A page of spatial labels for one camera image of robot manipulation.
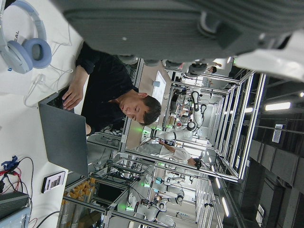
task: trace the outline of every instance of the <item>man's hair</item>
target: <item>man's hair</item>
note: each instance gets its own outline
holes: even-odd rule
[[[217,68],[215,66],[213,66],[211,68],[212,68],[212,73],[214,74],[217,71]]]
[[[200,159],[199,158],[193,158],[193,160],[195,161],[195,167],[198,166],[198,163],[200,162]]]
[[[143,98],[145,106],[149,107],[149,111],[143,115],[143,122],[141,126],[147,126],[154,123],[161,114],[162,106],[154,97],[146,96]]]

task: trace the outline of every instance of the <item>ceiling light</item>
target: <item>ceiling light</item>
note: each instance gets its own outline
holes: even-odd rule
[[[220,189],[219,179],[218,179],[217,177],[215,178],[215,182],[216,182],[217,185],[218,185],[218,189]]]
[[[265,106],[266,111],[270,110],[282,110],[282,109],[288,109],[290,108],[291,103],[290,102],[284,102],[284,103],[277,103],[277,104],[267,104]]]
[[[253,108],[246,108],[245,109],[245,113],[250,113],[250,112],[252,112],[253,111]]]
[[[226,204],[226,201],[225,201],[224,197],[222,197],[222,202],[223,202],[223,206],[224,206],[224,209],[225,209],[226,216],[228,217],[229,216],[229,210],[228,210],[228,207],[227,207],[227,204]]]

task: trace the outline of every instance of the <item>headphone headband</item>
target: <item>headphone headband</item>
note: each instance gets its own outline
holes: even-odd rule
[[[2,16],[4,13],[4,7],[5,7],[6,0],[2,1],[1,6],[1,12],[0,12],[0,45],[6,46],[6,41],[3,34],[3,28],[2,28]],[[46,29],[44,27],[43,21],[40,19],[38,12],[35,10],[34,7],[32,7],[29,3],[23,1],[23,0],[16,0],[11,4],[11,6],[18,6],[19,8],[25,10],[34,20],[34,24],[37,29],[38,38],[43,39],[44,41],[47,40],[47,33]]]

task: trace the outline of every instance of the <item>black device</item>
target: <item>black device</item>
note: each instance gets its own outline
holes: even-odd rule
[[[0,219],[26,206],[29,195],[20,191],[0,195]]]
[[[62,185],[65,179],[65,174],[65,171],[61,171],[45,177],[43,179],[41,193],[51,191],[53,188]]]
[[[67,88],[41,100],[39,112],[48,161],[88,176],[86,119],[62,109]]]

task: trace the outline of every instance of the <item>vent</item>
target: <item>vent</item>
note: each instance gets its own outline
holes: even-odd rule
[[[282,129],[283,124],[276,124],[275,128]],[[275,130],[274,135],[272,136],[272,141],[274,143],[279,143],[280,142],[281,132],[282,131],[280,131],[280,130]]]

